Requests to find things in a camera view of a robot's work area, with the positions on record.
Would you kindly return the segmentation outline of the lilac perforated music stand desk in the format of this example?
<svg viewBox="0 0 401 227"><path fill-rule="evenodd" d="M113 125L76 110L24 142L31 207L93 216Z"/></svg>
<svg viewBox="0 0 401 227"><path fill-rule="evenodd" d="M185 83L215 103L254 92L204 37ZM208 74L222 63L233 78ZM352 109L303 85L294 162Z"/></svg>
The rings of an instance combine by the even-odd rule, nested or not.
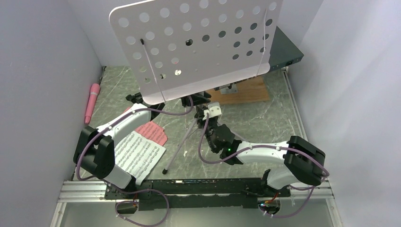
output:
<svg viewBox="0 0 401 227"><path fill-rule="evenodd" d="M115 7L109 22L144 101L159 104L267 73L282 4L145 0Z"/></svg>

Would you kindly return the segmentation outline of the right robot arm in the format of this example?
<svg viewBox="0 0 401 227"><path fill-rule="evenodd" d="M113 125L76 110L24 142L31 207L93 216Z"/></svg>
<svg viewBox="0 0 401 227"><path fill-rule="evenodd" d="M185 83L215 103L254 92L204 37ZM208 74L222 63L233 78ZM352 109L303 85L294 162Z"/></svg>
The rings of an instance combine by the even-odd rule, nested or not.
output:
<svg viewBox="0 0 401 227"><path fill-rule="evenodd" d="M207 161L202 156L202 144L199 143L198 155L204 163L277 165L274 169L266 170L262 177L261 192L266 196L272 196L292 183L319 186L330 175L324 167L326 154L302 137L291 136L287 141L276 143L239 140L227 125L218 123L220 115L219 107L196 108L195 119L202 129L201 139L206 139L210 150L219 155L219 160Z"/></svg>

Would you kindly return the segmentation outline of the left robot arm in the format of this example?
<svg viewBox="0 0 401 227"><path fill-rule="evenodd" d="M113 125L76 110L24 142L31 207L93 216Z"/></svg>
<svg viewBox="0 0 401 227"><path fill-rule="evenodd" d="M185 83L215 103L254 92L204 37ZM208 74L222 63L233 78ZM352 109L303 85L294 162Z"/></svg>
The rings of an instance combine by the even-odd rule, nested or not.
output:
<svg viewBox="0 0 401 227"><path fill-rule="evenodd" d="M187 115L196 105L208 104L210 97L209 93L184 96L181 103L187 110L172 113L163 110L164 102L151 105L144 101L141 93L134 94L133 105L126 112L97 128L86 126L82 129L73 157L76 178L79 181L97 178L116 187L123 198L131 198L141 180L117 164L116 145L159 114Z"/></svg>

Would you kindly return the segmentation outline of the wooden board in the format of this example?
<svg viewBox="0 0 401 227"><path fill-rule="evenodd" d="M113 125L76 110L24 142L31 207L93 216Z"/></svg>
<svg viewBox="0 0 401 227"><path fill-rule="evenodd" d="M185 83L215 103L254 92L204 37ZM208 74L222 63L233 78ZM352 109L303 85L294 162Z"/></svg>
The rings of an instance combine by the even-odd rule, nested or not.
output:
<svg viewBox="0 0 401 227"><path fill-rule="evenodd" d="M269 101L270 96L262 76L248 79L236 84L238 93L222 95L220 91L209 89L207 92L212 95L212 102L219 102L221 105L233 105Z"/></svg>

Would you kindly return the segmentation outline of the pink sheet music page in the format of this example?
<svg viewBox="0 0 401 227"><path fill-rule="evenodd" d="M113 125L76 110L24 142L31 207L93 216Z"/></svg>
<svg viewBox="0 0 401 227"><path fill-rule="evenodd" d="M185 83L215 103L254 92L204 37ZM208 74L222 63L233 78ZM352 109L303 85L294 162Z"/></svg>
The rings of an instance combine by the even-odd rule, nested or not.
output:
<svg viewBox="0 0 401 227"><path fill-rule="evenodd" d="M135 104L124 110L122 115L127 115L130 113L130 116L125 118L118 127L120 129L120 141L123 141L123 139L128 139L133 132L136 132L144 138L161 146L165 145L167 142L167 135L161 126L151 120L151 111L146 110L140 111L139 113L133 113L134 110L144 107L145 106Z"/></svg>

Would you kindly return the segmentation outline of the black microphone desk stand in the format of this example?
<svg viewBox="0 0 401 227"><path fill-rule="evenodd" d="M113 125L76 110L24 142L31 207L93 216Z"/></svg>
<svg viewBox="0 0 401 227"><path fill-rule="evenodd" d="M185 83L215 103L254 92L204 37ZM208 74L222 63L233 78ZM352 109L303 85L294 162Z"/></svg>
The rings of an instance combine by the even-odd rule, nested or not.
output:
<svg viewBox="0 0 401 227"><path fill-rule="evenodd" d="M125 99L127 101L132 102L133 104L143 104L144 103L142 94L140 92L133 94L133 95L127 95L125 97Z"/></svg>

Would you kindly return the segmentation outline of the white sheet music page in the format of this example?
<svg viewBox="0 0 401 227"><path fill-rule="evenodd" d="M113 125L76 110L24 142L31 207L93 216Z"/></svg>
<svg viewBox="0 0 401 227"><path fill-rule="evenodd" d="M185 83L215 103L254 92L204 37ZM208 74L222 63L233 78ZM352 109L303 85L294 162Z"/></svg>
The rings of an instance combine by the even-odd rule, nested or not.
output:
<svg viewBox="0 0 401 227"><path fill-rule="evenodd" d="M134 176L137 185L141 185L165 151L165 147L133 131L116 145L116 164Z"/></svg>

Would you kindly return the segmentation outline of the dark teal rack unit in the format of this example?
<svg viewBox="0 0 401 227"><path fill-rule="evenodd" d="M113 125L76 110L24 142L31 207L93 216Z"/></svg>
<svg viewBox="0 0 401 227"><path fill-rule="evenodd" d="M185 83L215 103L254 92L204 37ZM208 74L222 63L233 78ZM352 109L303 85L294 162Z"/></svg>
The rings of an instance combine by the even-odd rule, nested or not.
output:
<svg viewBox="0 0 401 227"><path fill-rule="evenodd" d="M299 48L277 26L270 49L270 70L268 72L298 63L303 57L304 54Z"/></svg>

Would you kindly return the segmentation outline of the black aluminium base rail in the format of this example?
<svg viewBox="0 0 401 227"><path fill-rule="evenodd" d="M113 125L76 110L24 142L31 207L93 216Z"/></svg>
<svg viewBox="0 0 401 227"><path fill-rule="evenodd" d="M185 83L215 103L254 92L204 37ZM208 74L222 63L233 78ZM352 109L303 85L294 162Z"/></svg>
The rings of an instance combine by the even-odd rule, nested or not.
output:
<svg viewBox="0 0 401 227"><path fill-rule="evenodd" d="M267 202L278 205L289 200L333 199L330 184L323 182L314 190L303 183L285 186L278 192L262 186L260 178L227 179L173 179L145 180L137 189L140 193L119 192L102 181L66 181L63 183L59 203L136 201L140 211L163 209L166 202L171 208L241 207L257 208Z"/></svg>

